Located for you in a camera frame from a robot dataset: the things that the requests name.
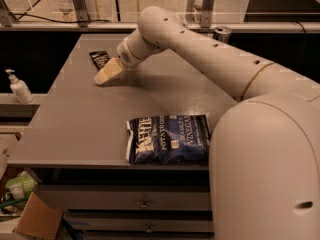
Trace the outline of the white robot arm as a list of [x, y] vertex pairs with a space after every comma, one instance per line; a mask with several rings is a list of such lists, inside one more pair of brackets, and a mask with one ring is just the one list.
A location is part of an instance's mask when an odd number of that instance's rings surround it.
[[151, 6], [95, 77], [170, 49], [237, 100], [209, 157], [215, 240], [320, 240], [320, 85], [275, 62], [195, 33]]

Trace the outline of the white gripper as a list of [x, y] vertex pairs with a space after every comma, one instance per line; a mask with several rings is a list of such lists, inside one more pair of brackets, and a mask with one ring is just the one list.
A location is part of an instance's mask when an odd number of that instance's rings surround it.
[[110, 59], [94, 77], [98, 85], [118, 76], [123, 71], [123, 65], [135, 67], [153, 54], [160, 52], [160, 48], [146, 41], [138, 29], [124, 38], [117, 47], [119, 58]]

